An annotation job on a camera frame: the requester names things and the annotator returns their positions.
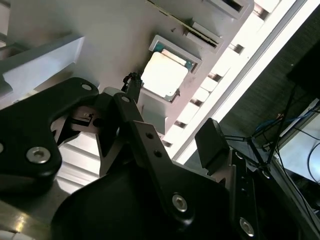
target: wire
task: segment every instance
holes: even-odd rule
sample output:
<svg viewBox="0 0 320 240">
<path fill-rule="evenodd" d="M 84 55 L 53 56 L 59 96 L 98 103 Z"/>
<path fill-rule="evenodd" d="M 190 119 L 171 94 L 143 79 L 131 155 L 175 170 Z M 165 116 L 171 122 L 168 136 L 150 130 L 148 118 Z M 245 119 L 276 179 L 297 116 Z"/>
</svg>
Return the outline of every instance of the wire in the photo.
<svg viewBox="0 0 320 240">
<path fill-rule="evenodd" d="M 300 190 L 298 189 L 298 187 L 296 186 L 296 184 L 291 180 L 291 178 L 289 177 L 288 173 L 286 172 L 286 169 L 285 169 L 285 166 L 284 166 L 284 162 L 282 161 L 282 158 L 281 158 L 281 156 L 280 156 L 279 146 L 277 145 L 276 148 L 277 148 L 277 149 L 275 150 L 275 152 L 276 152 L 276 154 L 279 156 L 279 159 L 280 159 L 280 162 L 281 162 L 281 166 L 282 166 L 282 169 L 283 169 L 283 171 L 284 171 L 285 176 L 288 178 L 289 182 L 292 184 L 292 186 L 294 187 L 294 189 L 296 190 L 296 192 L 300 195 L 300 197 L 301 197 L 301 199 L 302 199 L 302 201 L 303 201 L 303 204 L 304 204 L 304 206 L 305 206 L 305 209 L 306 209 L 306 211 L 307 211 L 307 213 L 308 213 L 308 215 L 309 215 L 309 217 L 310 217 L 310 219 L 311 219 L 311 221 L 312 221 L 315 229 L 317 230 L 318 233 L 320 233 L 320 231 L 319 231 L 319 229 L 318 229 L 318 226 L 317 226 L 315 220 L 313 219 L 313 217 L 311 216 L 310 210 L 309 210 L 309 208 L 308 208 L 308 206 L 307 206 L 307 200 L 304 198 L 304 196 L 302 195 L 302 193 L 300 192 Z"/>
<path fill-rule="evenodd" d="M 312 110 L 309 110 L 308 112 L 305 113 L 305 115 L 287 119 L 287 120 L 285 120 L 285 122 L 289 123 L 289 122 L 293 122 L 294 120 L 297 120 L 297 119 L 304 119 L 304 118 L 308 117 L 312 112 L 313 112 Z M 258 125 L 256 127 L 256 129 L 255 129 L 253 134 L 258 132 L 261 128 L 267 127 L 267 126 L 269 126 L 271 124 L 274 124 L 275 122 L 277 122 L 278 120 L 281 120 L 281 119 L 282 118 L 277 118 L 277 119 L 274 119 L 274 120 L 268 120 L 268 121 L 265 121 L 265 122 L 261 123 L 260 125 Z"/>
<path fill-rule="evenodd" d="M 302 133 L 304 133 L 304 134 L 306 134 L 306 135 L 308 135 L 309 137 L 311 137 L 311 138 L 313 138 L 313 139 L 315 139 L 315 140 L 320 141 L 320 138 L 317 138 L 317 137 L 315 137 L 315 136 L 312 136 L 311 134 L 309 134 L 309 133 L 307 133 L 307 132 L 305 132 L 305 131 L 303 131 L 303 130 L 301 130 L 301 129 L 299 129 L 299 128 L 296 128 L 296 127 L 293 127 L 293 128 L 296 129 L 296 130 L 298 130 L 298 131 L 300 131 L 300 132 L 302 132 Z"/>
<path fill-rule="evenodd" d="M 311 149 L 311 151 L 309 152 L 307 161 L 306 161 L 306 166 L 307 166 L 307 168 L 308 168 L 308 172 L 309 172 L 311 178 L 312 178 L 318 185 L 319 185 L 319 182 L 315 179 L 315 177 L 314 177 L 314 176 L 312 175 L 312 173 L 311 173 L 311 169 L 310 169 L 310 157 L 311 157 L 312 153 L 314 152 L 314 150 L 315 150 L 319 145 L 320 145 L 320 142 L 317 143 L 317 144 Z"/>
</svg>

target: blue cable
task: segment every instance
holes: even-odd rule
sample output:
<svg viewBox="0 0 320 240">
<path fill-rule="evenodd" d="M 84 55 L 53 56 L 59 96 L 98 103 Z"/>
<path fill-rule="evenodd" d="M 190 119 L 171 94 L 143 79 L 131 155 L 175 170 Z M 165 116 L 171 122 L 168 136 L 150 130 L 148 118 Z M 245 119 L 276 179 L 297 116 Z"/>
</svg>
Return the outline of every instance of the blue cable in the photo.
<svg viewBox="0 0 320 240">
<path fill-rule="evenodd" d="M 317 105 L 314 106 L 312 109 L 310 109 L 308 112 L 306 112 L 305 115 L 287 119 L 285 122 L 286 122 L 286 123 L 287 123 L 287 122 L 293 122 L 294 120 L 303 119 L 303 118 L 308 117 L 308 116 L 312 113 L 312 111 L 317 107 Z M 256 127 L 256 129 L 255 129 L 255 131 L 254 131 L 254 134 L 255 134 L 256 132 L 258 132 L 261 128 L 266 127 L 266 126 L 268 126 L 268 125 L 270 125 L 270 124 L 273 124 L 273 123 L 275 123 L 276 121 L 277 121 L 277 119 L 274 119 L 274 120 L 267 120 L 267 121 L 261 123 L 260 125 L 258 125 L 258 126 Z"/>
</svg>

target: silver bolt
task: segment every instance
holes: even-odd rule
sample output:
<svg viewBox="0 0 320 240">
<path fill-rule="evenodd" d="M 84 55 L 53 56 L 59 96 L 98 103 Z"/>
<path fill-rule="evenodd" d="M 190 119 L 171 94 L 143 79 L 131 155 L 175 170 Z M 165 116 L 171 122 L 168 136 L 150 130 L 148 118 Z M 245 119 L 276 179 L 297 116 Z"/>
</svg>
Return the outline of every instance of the silver bolt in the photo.
<svg viewBox="0 0 320 240">
<path fill-rule="evenodd" d="M 127 98 L 127 97 L 125 97 L 125 96 L 123 96 L 121 99 L 122 99 L 123 101 L 127 102 L 127 103 L 129 103 L 129 102 L 130 102 L 130 99 L 129 99 L 129 98 Z"/>
<path fill-rule="evenodd" d="M 92 87 L 90 87 L 89 85 L 87 84 L 82 84 L 81 85 L 85 90 L 88 90 L 88 91 L 91 91 L 92 90 Z"/>
<path fill-rule="evenodd" d="M 254 228 L 251 226 L 251 224 L 245 220 L 243 217 L 240 217 L 240 227 L 242 228 L 242 230 L 249 236 L 249 237 L 253 237 L 255 235 L 255 230 Z"/>
<path fill-rule="evenodd" d="M 184 213 L 188 209 L 186 200 L 178 194 L 173 195 L 172 203 L 175 206 L 175 208 L 182 213 Z"/>
<path fill-rule="evenodd" d="M 263 176 L 265 176 L 267 179 L 270 179 L 271 177 L 266 171 L 262 171 Z"/>
<path fill-rule="evenodd" d="M 32 147 L 26 152 L 26 158 L 34 164 L 44 164 L 48 162 L 50 156 L 49 150 L 42 146 Z"/>
<path fill-rule="evenodd" d="M 244 158 L 241 157 L 241 156 L 239 155 L 239 153 L 237 153 L 237 152 L 235 152 L 235 155 L 236 155 L 239 159 L 244 159 Z"/>
</svg>

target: screw hole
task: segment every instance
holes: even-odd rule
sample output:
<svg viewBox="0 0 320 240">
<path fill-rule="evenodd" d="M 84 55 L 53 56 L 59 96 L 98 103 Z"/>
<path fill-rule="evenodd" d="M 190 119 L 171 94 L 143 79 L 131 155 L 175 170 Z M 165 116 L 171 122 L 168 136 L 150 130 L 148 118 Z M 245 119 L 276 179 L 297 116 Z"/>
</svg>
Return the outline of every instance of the screw hole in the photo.
<svg viewBox="0 0 320 240">
<path fill-rule="evenodd" d="M 129 99 L 129 98 L 127 98 L 127 97 L 125 97 L 125 96 L 121 97 L 121 99 L 122 99 L 123 101 L 127 102 L 127 103 L 129 103 L 129 102 L 130 102 L 130 99 Z"/>
<path fill-rule="evenodd" d="M 248 183 L 248 180 L 244 176 L 241 177 L 241 180 L 246 184 Z"/>
<path fill-rule="evenodd" d="M 145 135 L 148 139 L 154 139 L 154 136 L 150 132 L 147 132 Z"/>
<path fill-rule="evenodd" d="M 241 189 L 241 192 L 242 192 L 246 197 L 249 196 L 248 192 L 247 192 L 244 188 Z"/>
<path fill-rule="evenodd" d="M 45 156 L 45 153 L 41 150 L 37 150 L 33 152 L 33 156 L 35 156 L 38 159 L 41 159 Z"/>
<path fill-rule="evenodd" d="M 93 126 L 96 128 L 102 128 L 104 126 L 105 121 L 102 118 L 96 118 L 93 120 Z"/>
<path fill-rule="evenodd" d="M 91 91 L 91 90 L 92 90 L 92 87 L 90 87 L 90 86 L 87 85 L 87 84 L 82 84 L 81 86 L 82 86 L 82 88 L 84 88 L 85 90 L 88 90 L 88 91 Z"/>
<path fill-rule="evenodd" d="M 153 153 L 157 158 L 161 158 L 162 157 L 162 153 L 157 151 L 157 150 L 155 150 Z"/>
</svg>

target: black cable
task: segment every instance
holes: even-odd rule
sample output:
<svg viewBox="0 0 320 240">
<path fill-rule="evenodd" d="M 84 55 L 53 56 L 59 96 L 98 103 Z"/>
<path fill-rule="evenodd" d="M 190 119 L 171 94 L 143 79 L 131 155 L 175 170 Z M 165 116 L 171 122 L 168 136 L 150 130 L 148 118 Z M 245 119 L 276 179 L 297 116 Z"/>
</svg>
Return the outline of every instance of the black cable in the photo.
<svg viewBox="0 0 320 240">
<path fill-rule="evenodd" d="M 297 87 L 297 85 L 295 85 L 293 87 L 293 89 L 291 91 L 291 94 L 290 94 L 290 97 L 289 97 L 289 100 L 288 100 L 288 102 L 286 104 L 286 107 L 285 107 L 285 110 L 283 112 L 283 117 L 281 119 L 280 126 L 278 127 L 278 129 L 276 131 L 275 141 L 271 145 L 271 149 L 270 149 L 270 152 L 269 152 L 269 155 L 268 155 L 268 159 L 266 160 L 266 164 L 267 165 L 271 163 L 272 157 L 273 157 L 274 152 L 276 150 L 276 147 L 278 145 L 278 141 L 280 139 L 281 132 L 283 131 L 283 126 L 284 126 L 284 124 L 286 122 L 286 118 L 287 118 L 287 115 L 288 115 L 288 112 L 289 112 L 289 108 L 290 108 L 292 100 L 294 99 L 294 96 L 295 96 L 296 87 Z"/>
<path fill-rule="evenodd" d="M 309 133 L 307 133 L 307 132 L 305 132 L 305 131 L 303 131 L 303 130 L 301 130 L 301 129 L 299 129 L 299 128 L 296 128 L 296 127 L 293 127 L 293 128 L 296 129 L 296 130 L 298 130 L 298 131 L 300 131 L 300 132 L 302 132 L 302 133 L 304 133 L 304 134 L 306 134 L 306 135 L 308 135 L 309 137 L 311 137 L 311 138 L 313 138 L 313 139 L 315 139 L 315 140 L 320 141 L 320 138 L 317 138 L 317 137 L 315 137 L 315 136 L 312 136 L 311 134 L 309 134 Z"/>
<path fill-rule="evenodd" d="M 283 169 L 283 171 L 284 171 L 285 176 L 288 178 L 289 182 L 292 184 L 292 186 L 294 187 L 294 189 L 296 190 L 296 192 L 300 195 L 300 197 L 301 197 L 301 199 L 302 199 L 302 201 L 303 201 L 303 204 L 304 204 L 304 206 L 305 206 L 305 209 L 306 209 L 306 211 L 307 211 L 307 213 L 308 213 L 308 215 L 309 215 L 309 217 L 310 217 L 310 219 L 311 219 L 311 221 L 312 221 L 315 229 L 316 229 L 317 232 L 320 234 L 320 231 L 319 231 L 319 229 L 318 229 L 318 227 L 317 227 L 317 224 L 316 224 L 316 222 L 314 221 L 313 217 L 311 216 L 310 210 L 309 210 L 309 208 L 308 208 L 308 206 L 307 206 L 307 200 L 305 200 L 304 196 L 302 195 L 302 193 L 300 192 L 300 190 L 298 189 L 298 187 L 296 186 L 296 184 L 291 180 L 291 178 L 289 177 L 288 173 L 286 172 L 286 169 L 285 169 L 285 166 L 284 166 L 284 162 L 282 161 L 282 158 L 281 158 L 281 156 L 280 156 L 280 151 L 279 151 L 278 145 L 276 146 L 276 148 L 277 148 L 277 149 L 275 150 L 275 152 L 276 152 L 276 154 L 279 156 L 279 159 L 280 159 L 280 162 L 281 162 L 281 166 L 282 166 L 282 169 Z"/>
<path fill-rule="evenodd" d="M 311 157 L 312 153 L 314 152 L 314 150 L 315 150 L 319 145 L 320 145 L 320 142 L 317 143 L 317 144 L 311 149 L 311 151 L 309 152 L 307 161 L 306 161 L 306 166 L 307 166 L 307 168 L 308 168 L 308 172 L 309 172 L 311 178 L 312 178 L 317 184 L 319 184 L 319 182 L 315 179 L 315 177 L 314 177 L 314 176 L 312 175 L 312 173 L 311 173 L 311 169 L 310 169 L 310 157 Z"/>
</svg>

